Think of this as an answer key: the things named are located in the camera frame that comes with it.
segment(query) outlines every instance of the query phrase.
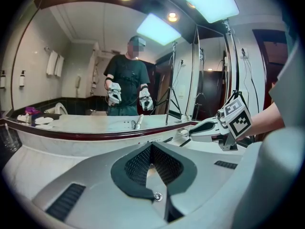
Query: tripod stand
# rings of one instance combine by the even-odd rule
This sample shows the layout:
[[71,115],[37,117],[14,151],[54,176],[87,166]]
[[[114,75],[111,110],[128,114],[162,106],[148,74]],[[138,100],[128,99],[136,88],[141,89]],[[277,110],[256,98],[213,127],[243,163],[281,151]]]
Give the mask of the tripod stand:
[[[163,96],[161,97],[161,99],[163,99],[163,97],[167,94],[167,98],[166,100],[160,102],[160,103],[157,103],[156,106],[154,107],[154,109],[152,110],[152,113],[154,112],[154,110],[157,108],[157,106],[165,103],[168,101],[168,104],[167,104],[167,109],[166,109],[166,120],[165,120],[165,124],[167,125],[168,124],[168,115],[169,115],[169,111],[170,111],[170,105],[171,105],[171,102],[175,105],[175,107],[179,110],[179,113],[180,113],[180,118],[182,116],[181,114],[181,110],[180,110],[180,107],[179,107],[179,102],[177,100],[177,97],[176,97],[176,93],[175,93],[175,90],[173,88],[173,70],[174,70],[174,67],[175,67],[175,59],[176,59],[176,44],[177,42],[173,42],[173,63],[172,63],[172,66],[171,66],[171,76],[170,76],[170,84],[169,84],[169,87],[168,89],[166,90],[166,92],[163,94]],[[172,96],[172,93],[175,97],[175,100],[176,100],[176,103],[172,100],[171,96]]]

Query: man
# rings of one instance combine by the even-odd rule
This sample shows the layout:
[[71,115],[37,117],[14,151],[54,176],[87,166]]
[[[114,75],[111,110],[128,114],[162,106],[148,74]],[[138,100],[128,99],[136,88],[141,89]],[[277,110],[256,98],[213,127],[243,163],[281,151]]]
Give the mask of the man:
[[139,36],[130,38],[125,55],[115,55],[109,62],[104,75],[107,77],[105,88],[109,91],[112,82],[121,87],[121,99],[119,104],[108,107],[108,116],[138,115],[137,111],[137,89],[141,91],[148,88],[150,83],[146,65],[137,60],[139,52],[144,50],[146,42]]

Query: white towel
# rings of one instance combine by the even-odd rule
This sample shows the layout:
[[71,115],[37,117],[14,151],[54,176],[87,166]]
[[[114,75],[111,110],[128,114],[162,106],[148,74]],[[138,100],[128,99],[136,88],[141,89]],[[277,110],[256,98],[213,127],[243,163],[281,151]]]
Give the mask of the white towel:
[[55,68],[57,58],[58,58],[58,54],[55,51],[52,51],[51,55],[49,57],[49,62],[48,62],[48,66],[47,66],[47,75],[54,74],[54,68]]
[[45,129],[45,130],[50,130],[53,128],[53,126],[51,126],[51,125],[37,125],[35,127],[40,128],[40,129]]
[[35,124],[37,125],[43,125],[43,124],[48,124],[51,123],[54,119],[51,117],[40,117],[35,119]]
[[59,55],[59,58],[56,63],[56,68],[55,68],[55,75],[58,77],[61,77],[61,70],[62,70],[62,65],[63,65],[64,57]]

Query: light stand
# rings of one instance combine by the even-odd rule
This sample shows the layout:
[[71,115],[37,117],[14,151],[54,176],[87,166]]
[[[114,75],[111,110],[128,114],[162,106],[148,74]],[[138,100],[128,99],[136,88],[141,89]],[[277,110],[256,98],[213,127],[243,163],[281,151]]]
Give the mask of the light stand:
[[[175,60],[176,60],[176,44],[177,42],[173,42],[173,63],[172,63],[172,66],[171,66],[171,76],[170,76],[170,84],[169,84],[169,87],[168,89],[166,90],[166,92],[163,94],[163,96],[160,98],[160,99],[163,99],[163,97],[167,94],[167,98],[166,100],[160,102],[160,103],[157,103],[155,108],[152,110],[151,114],[154,112],[154,110],[156,109],[157,106],[165,103],[168,101],[168,105],[167,105],[167,109],[166,109],[166,120],[165,120],[165,125],[168,124],[168,115],[169,115],[169,112],[170,112],[170,105],[171,105],[171,102],[175,105],[175,107],[179,110],[179,113],[180,113],[180,118],[182,116],[181,114],[181,110],[180,110],[180,107],[179,107],[179,102],[177,100],[177,97],[176,97],[176,93],[175,93],[175,90],[173,88],[173,70],[174,70],[174,67],[175,67]],[[172,96],[172,93],[175,97],[175,100],[176,100],[176,103],[171,99],[171,96]]]
[[[197,94],[195,102],[197,101],[197,98],[199,95],[203,95],[203,71],[204,71],[204,56],[203,56],[203,48],[199,49],[199,60],[202,62],[202,84],[201,84],[201,91]],[[196,103],[195,106],[197,106],[197,112],[196,112],[196,118],[195,121],[197,120],[197,116],[198,116],[198,112],[199,112],[199,108],[200,106],[202,106],[202,104]]]

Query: doorway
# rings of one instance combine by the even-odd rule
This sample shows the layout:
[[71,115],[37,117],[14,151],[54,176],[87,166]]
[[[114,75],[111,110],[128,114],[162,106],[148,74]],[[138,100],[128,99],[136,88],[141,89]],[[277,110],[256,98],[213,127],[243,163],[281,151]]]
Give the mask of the doorway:
[[287,41],[284,31],[253,30],[253,33],[264,63],[266,109],[273,102],[269,91],[277,82],[277,76],[288,59]]

